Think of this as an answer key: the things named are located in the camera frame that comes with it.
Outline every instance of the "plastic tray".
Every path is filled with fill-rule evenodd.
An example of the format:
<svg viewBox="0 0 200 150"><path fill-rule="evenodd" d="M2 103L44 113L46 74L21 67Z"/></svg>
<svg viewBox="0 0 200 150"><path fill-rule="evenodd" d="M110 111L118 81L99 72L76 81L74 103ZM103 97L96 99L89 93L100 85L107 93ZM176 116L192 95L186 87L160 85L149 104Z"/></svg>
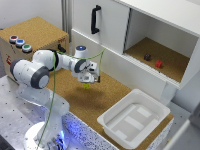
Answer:
<svg viewBox="0 0 200 150"><path fill-rule="evenodd" d="M97 121L105 133L122 147L135 149L169 113L169 108L134 89Z"/></svg>

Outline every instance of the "handle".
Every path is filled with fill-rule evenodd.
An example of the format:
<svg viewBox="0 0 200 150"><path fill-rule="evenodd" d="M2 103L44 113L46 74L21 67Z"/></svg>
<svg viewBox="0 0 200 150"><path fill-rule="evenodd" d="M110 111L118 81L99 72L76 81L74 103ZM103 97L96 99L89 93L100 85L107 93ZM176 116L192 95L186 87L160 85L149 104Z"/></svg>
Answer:
<svg viewBox="0 0 200 150"><path fill-rule="evenodd" d="M91 31L92 34L98 33L100 30L96 28L96 12L101 10L101 7L96 5L96 8L92 9Z"/></svg>

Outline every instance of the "white wall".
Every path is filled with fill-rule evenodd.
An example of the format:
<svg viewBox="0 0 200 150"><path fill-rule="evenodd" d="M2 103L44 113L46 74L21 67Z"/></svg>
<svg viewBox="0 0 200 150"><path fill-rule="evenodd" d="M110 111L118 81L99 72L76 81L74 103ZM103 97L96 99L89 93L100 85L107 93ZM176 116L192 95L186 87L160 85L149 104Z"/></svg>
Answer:
<svg viewBox="0 0 200 150"><path fill-rule="evenodd" d="M36 16L62 29L61 0L0 0L0 28Z"/></svg>
<svg viewBox="0 0 200 150"><path fill-rule="evenodd" d="M185 87L177 91L172 101L189 112L195 109L200 102L200 71Z"/></svg>

